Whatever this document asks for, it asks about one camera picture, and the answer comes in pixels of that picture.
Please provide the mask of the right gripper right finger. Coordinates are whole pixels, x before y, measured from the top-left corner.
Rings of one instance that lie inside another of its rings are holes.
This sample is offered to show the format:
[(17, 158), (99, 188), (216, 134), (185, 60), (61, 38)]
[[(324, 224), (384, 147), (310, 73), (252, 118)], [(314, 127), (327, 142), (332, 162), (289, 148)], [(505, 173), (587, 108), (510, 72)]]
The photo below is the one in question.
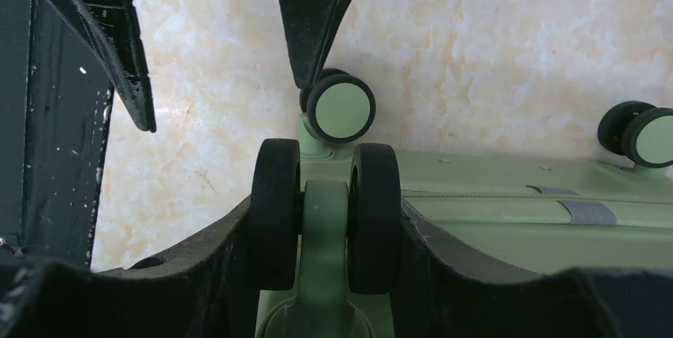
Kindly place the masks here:
[(391, 292), (397, 337), (669, 337), (672, 273), (572, 268), (540, 275), (494, 258), (402, 203)]

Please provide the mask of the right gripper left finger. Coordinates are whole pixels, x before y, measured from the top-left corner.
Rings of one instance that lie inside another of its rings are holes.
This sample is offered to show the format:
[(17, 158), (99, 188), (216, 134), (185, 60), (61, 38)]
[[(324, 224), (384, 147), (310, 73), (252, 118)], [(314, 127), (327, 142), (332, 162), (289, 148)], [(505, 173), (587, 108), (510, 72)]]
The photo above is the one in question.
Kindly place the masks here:
[(252, 337), (248, 201), (136, 266), (94, 273), (58, 259), (1, 261), (4, 337)]

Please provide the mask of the green hard-shell suitcase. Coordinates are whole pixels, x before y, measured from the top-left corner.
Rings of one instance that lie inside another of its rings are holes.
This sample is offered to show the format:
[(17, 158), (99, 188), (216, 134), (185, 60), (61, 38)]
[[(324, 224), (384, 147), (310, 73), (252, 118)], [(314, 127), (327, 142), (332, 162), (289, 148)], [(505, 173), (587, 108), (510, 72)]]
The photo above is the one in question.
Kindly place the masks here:
[(376, 102), (326, 68), (300, 92), (294, 140), (260, 148), (252, 185), (254, 337), (397, 337), (402, 203), (460, 241), (540, 275), (672, 273), (672, 111), (613, 106), (598, 140), (631, 167), (394, 150), (356, 143)]

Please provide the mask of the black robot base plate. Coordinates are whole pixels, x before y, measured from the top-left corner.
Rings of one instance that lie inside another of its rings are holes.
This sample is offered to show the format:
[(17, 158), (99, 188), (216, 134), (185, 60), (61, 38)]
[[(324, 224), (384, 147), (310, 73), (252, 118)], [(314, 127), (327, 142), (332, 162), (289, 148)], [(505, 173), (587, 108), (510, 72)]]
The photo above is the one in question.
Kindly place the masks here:
[(46, 0), (1, 0), (1, 253), (89, 267), (113, 89)]

